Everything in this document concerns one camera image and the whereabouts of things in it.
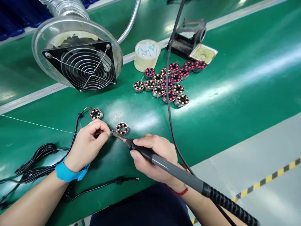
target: blue fabric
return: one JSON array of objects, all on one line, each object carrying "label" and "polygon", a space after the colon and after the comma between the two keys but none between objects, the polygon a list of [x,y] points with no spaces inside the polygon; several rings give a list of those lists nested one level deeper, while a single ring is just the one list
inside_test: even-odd
[{"label": "blue fabric", "polygon": [[192,226],[185,202],[166,184],[155,185],[92,215],[90,226]]},{"label": "blue fabric", "polygon": [[60,180],[66,181],[66,182],[71,182],[75,179],[77,179],[77,180],[83,179],[84,176],[86,175],[91,163],[86,165],[85,168],[83,170],[79,171],[78,173],[74,173],[70,169],[68,169],[67,166],[65,166],[65,164],[64,164],[65,159],[66,159],[66,157],[64,158],[63,161],[61,161],[55,167],[56,177]]}]

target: right hand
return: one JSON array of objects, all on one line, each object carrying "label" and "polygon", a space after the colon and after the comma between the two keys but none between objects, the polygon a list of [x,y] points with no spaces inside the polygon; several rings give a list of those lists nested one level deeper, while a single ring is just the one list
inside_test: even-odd
[{"label": "right hand", "polygon": [[[166,138],[159,137],[158,135],[145,134],[144,137],[140,139],[135,139],[133,140],[133,142],[138,146],[152,148],[154,152],[156,152],[159,156],[173,163],[174,165],[182,168],[178,164],[178,157],[175,146],[172,143],[170,143]],[[130,153],[134,159],[134,163],[137,170],[144,173],[149,178],[158,182],[165,183],[174,190],[180,191],[186,188],[183,182],[170,175],[168,172],[161,169],[159,166],[147,161],[137,150],[131,150]]]}]

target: yellow and black caution tape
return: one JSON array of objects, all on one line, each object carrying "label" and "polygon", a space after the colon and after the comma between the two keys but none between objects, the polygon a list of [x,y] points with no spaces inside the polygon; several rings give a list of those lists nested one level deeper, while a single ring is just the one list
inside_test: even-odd
[{"label": "yellow and black caution tape", "polygon": [[[301,163],[301,158],[297,158],[295,161],[291,162],[290,164],[286,165],[285,167],[277,170],[276,172],[272,173],[271,175],[268,175],[266,178],[262,179],[261,181],[259,181],[258,183],[252,185],[251,187],[248,187],[247,189],[243,190],[242,192],[238,193],[235,197],[233,197],[231,200],[233,202],[237,202],[238,200],[240,200],[242,197],[247,196],[248,194],[250,194],[252,191],[260,188],[261,186],[271,182],[273,179],[280,177],[281,175],[283,175],[285,172],[295,168],[297,165],[299,165]],[[196,218],[191,219],[192,224],[195,224],[198,222],[198,220]]]}]

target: tape roll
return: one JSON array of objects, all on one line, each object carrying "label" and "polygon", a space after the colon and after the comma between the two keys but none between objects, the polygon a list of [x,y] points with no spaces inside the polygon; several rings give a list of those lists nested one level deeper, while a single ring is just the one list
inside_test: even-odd
[{"label": "tape roll", "polygon": [[159,44],[153,40],[146,39],[138,42],[135,47],[135,68],[141,72],[149,67],[155,68],[160,52]]}]

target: flexible duct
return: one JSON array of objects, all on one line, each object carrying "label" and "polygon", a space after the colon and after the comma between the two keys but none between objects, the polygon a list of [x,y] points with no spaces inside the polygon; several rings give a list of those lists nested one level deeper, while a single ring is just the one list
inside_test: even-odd
[{"label": "flexible duct", "polygon": [[40,0],[40,2],[47,6],[54,17],[76,14],[90,19],[81,0]]},{"label": "flexible duct", "polygon": [[123,34],[117,39],[117,43],[120,44],[129,34],[130,30],[132,29],[132,26],[135,22],[136,16],[137,16],[137,12],[140,6],[140,2],[141,0],[136,0],[136,4],[135,4],[135,8],[131,17],[131,20],[129,21],[128,27],[126,28],[126,30],[123,32]]},{"label": "flexible duct", "polygon": [[[90,19],[81,0],[40,0],[40,2],[47,6],[54,17],[76,14],[87,20]],[[130,30],[132,29],[140,6],[140,2],[141,0],[136,0],[131,20],[123,34],[118,38],[118,44],[120,44],[127,37]]]}]

